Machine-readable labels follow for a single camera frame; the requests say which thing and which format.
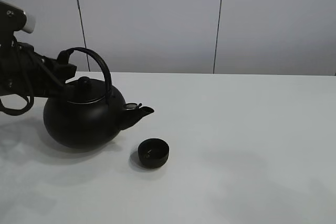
teapot lid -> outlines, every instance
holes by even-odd
[[[105,98],[106,86],[103,81],[84,76],[68,84],[75,87],[74,95],[68,99],[70,103],[93,103]]]

black cup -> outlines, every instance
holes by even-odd
[[[169,146],[159,138],[150,138],[139,145],[138,156],[144,167],[150,169],[159,168],[168,160]]]

teapot handle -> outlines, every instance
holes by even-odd
[[[73,47],[73,48],[69,48],[67,50],[62,51],[57,58],[58,62],[69,62],[69,58],[70,55],[74,52],[74,51],[79,51],[79,52],[83,52],[85,54],[88,54],[92,59],[95,60],[95,62],[99,65],[103,75],[104,75],[104,79],[105,79],[105,90],[106,90],[106,98],[109,97],[111,91],[112,91],[112,79],[111,79],[111,73],[109,70],[109,67],[107,66],[107,64],[105,63],[105,61],[99,56],[99,54],[97,54],[95,51],[88,49],[88,48],[84,48],[84,47]]]

white wall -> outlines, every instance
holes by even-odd
[[[137,72],[212,72],[219,4],[80,0],[87,46],[111,71]]]
[[[19,41],[35,47],[41,55],[56,58],[64,49],[83,46],[79,12],[76,0],[3,0],[36,17],[36,27],[32,34],[17,32]],[[79,70],[88,70],[86,55],[73,53],[71,62]]]
[[[216,73],[336,72],[336,0],[223,0]]]

white table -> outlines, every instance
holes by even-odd
[[[155,113],[95,152],[50,139],[45,99],[0,115],[1,224],[336,223],[336,78],[112,77]],[[130,159],[151,137],[171,149],[153,171]]]

